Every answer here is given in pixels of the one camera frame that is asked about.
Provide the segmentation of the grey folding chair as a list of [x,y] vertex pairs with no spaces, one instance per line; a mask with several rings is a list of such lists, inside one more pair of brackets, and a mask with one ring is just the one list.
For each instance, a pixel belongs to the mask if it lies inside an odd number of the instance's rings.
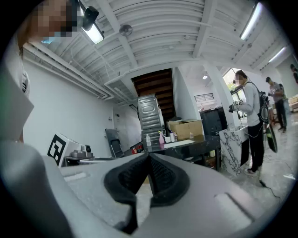
[[111,150],[113,158],[122,158],[124,157],[124,152],[120,143],[119,135],[115,129],[105,129],[106,138]]

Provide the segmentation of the black cabinet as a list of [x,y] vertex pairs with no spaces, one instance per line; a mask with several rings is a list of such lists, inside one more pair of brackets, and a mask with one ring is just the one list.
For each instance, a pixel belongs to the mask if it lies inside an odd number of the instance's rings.
[[223,107],[200,112],[205,135],[219,136],[219,132],[227,129],[227,120]]

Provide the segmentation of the blue face mask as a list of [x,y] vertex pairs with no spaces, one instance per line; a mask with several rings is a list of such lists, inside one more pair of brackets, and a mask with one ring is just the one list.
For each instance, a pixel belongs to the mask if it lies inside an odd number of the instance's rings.
[[61,40],[61,33],[55,32],[54,36],[49,36],[47,38],[44,38],[41,42],[44,44],[50,44],[52,42],[60,42]]

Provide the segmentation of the white marble sink cabinet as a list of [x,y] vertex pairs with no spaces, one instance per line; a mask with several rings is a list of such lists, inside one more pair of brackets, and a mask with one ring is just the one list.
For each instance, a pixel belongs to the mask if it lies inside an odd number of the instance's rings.
[[219,132],[221,144],[221,168],[232,176],[238,176],[251,161],[247,126],[231,127]]

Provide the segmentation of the ceiling tube light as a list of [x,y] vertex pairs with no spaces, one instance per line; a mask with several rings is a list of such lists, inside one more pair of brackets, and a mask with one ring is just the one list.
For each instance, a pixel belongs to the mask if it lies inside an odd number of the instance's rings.
[[245,40],[249,33],[251,32],[253,26],[256,24],[258,19],[260,18],[260,15],[262,13],[263,5],[260,3],[260,0],[257,0],[256,3],[253,6],[253,10],[251,12],[251,15],[243,29],[243,31],[240,34],[240,39]]
[[83,29],[83,31],[94,44],[98,44],[104,40],[104,36],[96,24],[93,24],[89,30]]
[[285,51],[286,47],[281,48],[270,60],[269,63],[271,63],[272,61],[274,61],[276,58],[278,58],[284,51]]

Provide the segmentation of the white sink basin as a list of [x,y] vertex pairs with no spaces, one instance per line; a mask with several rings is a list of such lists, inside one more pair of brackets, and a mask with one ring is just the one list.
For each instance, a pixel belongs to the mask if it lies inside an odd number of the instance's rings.
[[177,146],[181,146],[181,145],[188,145],[188,144],[192,144],[192,143],[194,143],[194,141],[191,140],[191,139],[188,139],[188,140],[182,140],[182,141],[167,143],[167,144],[164,144],[163,147],[164,148],[172,148],[172,147],[177,147]]

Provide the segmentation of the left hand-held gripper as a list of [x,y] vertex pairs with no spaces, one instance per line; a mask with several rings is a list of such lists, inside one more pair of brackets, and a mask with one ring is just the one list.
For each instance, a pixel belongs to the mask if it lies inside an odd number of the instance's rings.
[[95,158],[89,145],[79,144],[60,133],[55,133],[47,155],[55,159],[58,167],[96,164],[117,158]]

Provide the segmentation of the grey metal washing machine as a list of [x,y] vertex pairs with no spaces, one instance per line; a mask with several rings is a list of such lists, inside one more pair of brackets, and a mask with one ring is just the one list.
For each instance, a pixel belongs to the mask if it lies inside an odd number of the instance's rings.
[[141,125],[142,144],[146,151],[146,136],[149,135],[151,146],[154,146],[159,144],[159,131],[164,132],[164,119],[155,94],[138,97],[137,112]]

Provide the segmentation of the dark wooden staircase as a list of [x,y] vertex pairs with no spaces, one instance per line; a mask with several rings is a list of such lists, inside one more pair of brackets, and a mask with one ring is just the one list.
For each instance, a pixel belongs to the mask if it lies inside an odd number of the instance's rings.
[[168,121],[176,115],[174,107],[172,69],[163,69],[131,79],[138,96],[155,95],[162,111],[163,119]]

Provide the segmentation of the black marble sink countertop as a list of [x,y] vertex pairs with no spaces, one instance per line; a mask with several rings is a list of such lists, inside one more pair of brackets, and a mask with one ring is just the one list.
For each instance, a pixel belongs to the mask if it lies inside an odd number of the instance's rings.
[[161,155],[170,156],[181,160],[185,160],[187,158],[199,160],[206,153],[209,153],[211,151],[218,152],[218,150],[220,149],[219,136],[198,135],[191,140],[193,140],[194,143],[172,148],[164,148],[164,144],[149,146],[147,147],[146,151],[144,150],[144,152],[158,153]]

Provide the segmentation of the person's beige shirt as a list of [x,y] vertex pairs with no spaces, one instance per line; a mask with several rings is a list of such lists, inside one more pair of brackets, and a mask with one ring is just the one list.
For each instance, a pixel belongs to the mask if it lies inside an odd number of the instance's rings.
[[33,104],[30,80],[14,35],[0,62],[0,140],[22,141],[23,127]]

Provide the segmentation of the large cardboard box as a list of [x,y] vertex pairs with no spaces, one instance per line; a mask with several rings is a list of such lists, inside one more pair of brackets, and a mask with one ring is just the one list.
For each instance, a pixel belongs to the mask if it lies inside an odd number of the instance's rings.
[[178,140],[189,139],[193,136],[203,135],[201,120],[169,121],[170,130],[177,135]]

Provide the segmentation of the ceiling fan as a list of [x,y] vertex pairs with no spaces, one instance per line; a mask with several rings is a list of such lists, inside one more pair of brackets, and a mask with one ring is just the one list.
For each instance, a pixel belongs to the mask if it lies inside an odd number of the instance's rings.
[[131,25],[125,24],[121,25],[119,28],[119,34],[124,36],[124,37],[129,37],[133,32],[133,28]]

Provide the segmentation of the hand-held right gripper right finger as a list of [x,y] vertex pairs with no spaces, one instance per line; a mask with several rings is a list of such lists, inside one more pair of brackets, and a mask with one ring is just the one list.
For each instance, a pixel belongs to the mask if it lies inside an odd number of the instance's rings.
[[254,238],[262,231],[262,206],[221,173],[169,156],[163,161],[190,179],[185,195],[171,206],[151,208],[137,238]]

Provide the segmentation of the black oval panel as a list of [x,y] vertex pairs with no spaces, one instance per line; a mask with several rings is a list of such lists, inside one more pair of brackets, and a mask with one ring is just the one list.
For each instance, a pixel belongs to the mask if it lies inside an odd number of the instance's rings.
[[274,152],[278,152],[278,146],[275,138],[275,133],[273,131],[272,125],[268,124],[266,127],[266,138],[269,148]]

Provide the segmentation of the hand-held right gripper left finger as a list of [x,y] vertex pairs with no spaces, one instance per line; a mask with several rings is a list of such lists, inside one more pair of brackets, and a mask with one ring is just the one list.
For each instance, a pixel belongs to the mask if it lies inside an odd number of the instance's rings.
[[120,223],[128,220],[130,206],[114,201],[104,186],[104,177],[111,169],[142,156],[144,153],[60,169],[69,199],[62,201],[73,234],[122,234]]

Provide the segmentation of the louvred vent window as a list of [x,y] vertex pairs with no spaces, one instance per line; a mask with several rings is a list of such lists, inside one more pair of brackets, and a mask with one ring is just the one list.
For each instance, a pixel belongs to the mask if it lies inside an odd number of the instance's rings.
[[213,93],[195,95],[194,97],[197,103],[214,100]]

